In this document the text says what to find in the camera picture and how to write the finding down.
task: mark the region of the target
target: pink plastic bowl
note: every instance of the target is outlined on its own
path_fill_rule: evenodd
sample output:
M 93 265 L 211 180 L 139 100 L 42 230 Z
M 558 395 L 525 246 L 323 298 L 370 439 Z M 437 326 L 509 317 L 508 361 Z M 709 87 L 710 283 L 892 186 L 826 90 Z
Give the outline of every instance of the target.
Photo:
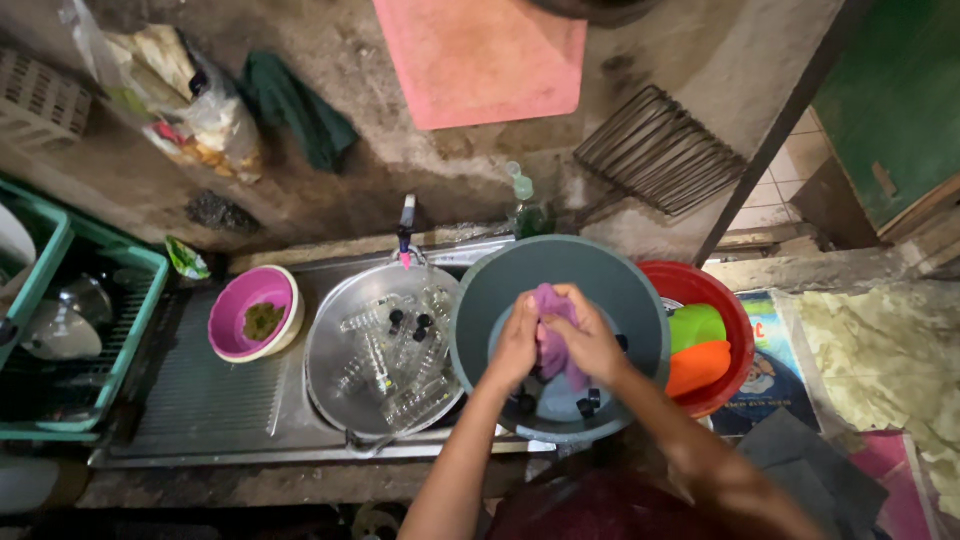
M 233 280 L 210 311 L 206 324 L 210 345 L 218 355 L 242 358 L 255 355 L 267 348 L 293 316 L 294 289 L 286 275 L 270 267 L 254 268 Z M 254 304 L 269 302 L 274 307 L 286 307 L 283 320 L 274 333 L 263 341 L 253 341 L 243 334 L 246 313 Z

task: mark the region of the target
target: red plastic basin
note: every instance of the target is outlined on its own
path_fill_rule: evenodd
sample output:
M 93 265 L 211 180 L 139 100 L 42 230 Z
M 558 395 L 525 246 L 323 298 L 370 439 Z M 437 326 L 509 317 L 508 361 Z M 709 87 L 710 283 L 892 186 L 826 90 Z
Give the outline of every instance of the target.
M 736 296 L 713 276 L 682 262 L 647 260 L 636 266 L 663 298 L 684 306 L 709 304 L 727 327 L 730 370 L 720 380 L 674 399 L 693 418 L 703 418 L 722 407 L 740 389 L 754 365 L 754 327 Z

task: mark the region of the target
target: person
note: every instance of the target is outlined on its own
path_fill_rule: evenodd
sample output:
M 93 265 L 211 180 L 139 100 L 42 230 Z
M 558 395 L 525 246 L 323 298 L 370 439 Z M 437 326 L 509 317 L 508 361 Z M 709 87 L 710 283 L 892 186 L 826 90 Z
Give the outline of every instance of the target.
M 542 323 L 563 337 L 580 369 L 633 412 L 692 504 L 644 483 L 639 474 L 590 473 L 576 482 L 553 482 L 508 497 L 496 509 L 488 539 L 823 538 L 785 492 L 633 367 L 604 318 L 575 285 L 554 289 L 573 302 L 578 326 L 548 314 Z M 537 361 L 539 324 L 532 293 L 521 294 L 486 372 L 410 506 L 399 538 L 474 537 L 497 418 Z

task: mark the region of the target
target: green bottle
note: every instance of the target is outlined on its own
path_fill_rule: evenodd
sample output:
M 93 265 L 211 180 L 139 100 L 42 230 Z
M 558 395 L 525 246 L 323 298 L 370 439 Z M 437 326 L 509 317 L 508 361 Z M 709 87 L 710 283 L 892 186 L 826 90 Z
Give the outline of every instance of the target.
M 520 172 L 516 161 L 507 163 L 507 174 L 514 179 L 516 204 L 507 212 L 517 240 L 553 234 L 557 229 L 557 216 L 545 201 L 534 197 L 534 183 Z

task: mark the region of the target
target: green wooden door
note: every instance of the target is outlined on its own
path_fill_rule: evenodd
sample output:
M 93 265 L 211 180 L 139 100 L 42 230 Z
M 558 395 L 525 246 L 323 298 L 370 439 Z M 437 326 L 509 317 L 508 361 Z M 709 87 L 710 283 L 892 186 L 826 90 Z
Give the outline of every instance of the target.
M 877 0 L 813 106 L 880 230 L 960 172 L 960 1 Z

